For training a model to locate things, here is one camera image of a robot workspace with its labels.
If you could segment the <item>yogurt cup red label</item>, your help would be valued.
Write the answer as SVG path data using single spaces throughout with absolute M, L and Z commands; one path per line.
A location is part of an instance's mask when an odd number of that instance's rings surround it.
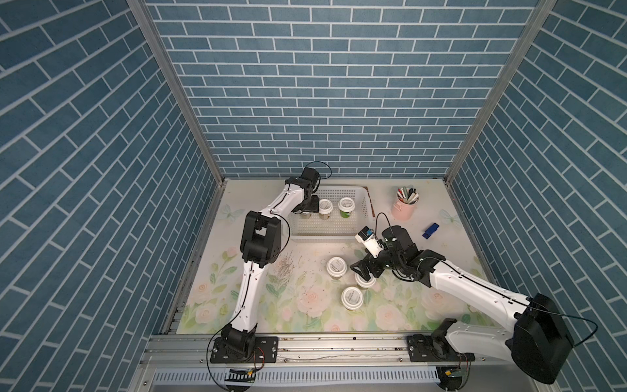
M 318 204 L 318 214 L 322 220 L 329 219 L 333 209 L 333 202 L 331 202 L 329 199 L 320 199 Z

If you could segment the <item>white plastic basket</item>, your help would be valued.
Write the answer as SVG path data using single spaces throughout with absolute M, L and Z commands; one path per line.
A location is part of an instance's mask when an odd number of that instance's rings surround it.
M 345 242 L 353 240 L 364 226 L 374 228 L 375 219 L 372 218 L 363 186 L 320 186 L 316 195 L 319 199 L 333 202 L 331 216 L 322 220 L 318 212 L 309 219 L 304 219 L 300 214 L 291 214 L 287 220 L 295 241 Z M 338 202 L 344 197 L 350 197 L 356 203 L 356 209 L 348 219 L 341 217 L 338 208 Z

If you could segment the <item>yogurt cup bottom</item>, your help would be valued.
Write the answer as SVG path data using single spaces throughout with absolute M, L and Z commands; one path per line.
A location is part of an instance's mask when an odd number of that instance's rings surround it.
M 358 310 L 364 304 L 362 291 L 358 287 L 346 287 L 341 293 L 341 303 L 346 310 Z

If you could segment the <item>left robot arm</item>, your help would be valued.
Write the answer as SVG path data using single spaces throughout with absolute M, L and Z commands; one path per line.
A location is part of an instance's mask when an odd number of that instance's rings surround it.
M 265 289 L 269 267 L 277 261 L 291 239 L 287 217 L 293 212 L 318 212 L 316 191 L 320 173 L 305 166 L 299 176 L 285 181 L 282 192 L 260 211 L 245 217 L 240 251 L 243 279 L 232 319 L 214 338 L 214 351 L 223 352 L 229 361 L 245 361 L 258 352 L 256 343 L 258 304 Z

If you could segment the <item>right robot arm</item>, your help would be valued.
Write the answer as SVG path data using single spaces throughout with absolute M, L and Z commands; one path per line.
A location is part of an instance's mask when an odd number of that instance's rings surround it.
M 351 266 L 361 278 L 378 278 L 389 270 L 397 279 L 454 296 L 496 322 L 484 327 L 446 318 L 428 336 L 409 336 L 411 361 L 470 362 L 488 356 L 515 364 L 537 382 L 555 383 L 576 344 L 549 297 L 525 296 L 473 277 L 445 256 L 419 249 L 399 225 L 384 230 L 382 238 L 363 227 L 355 238 L 366 248 L 364 258 Z

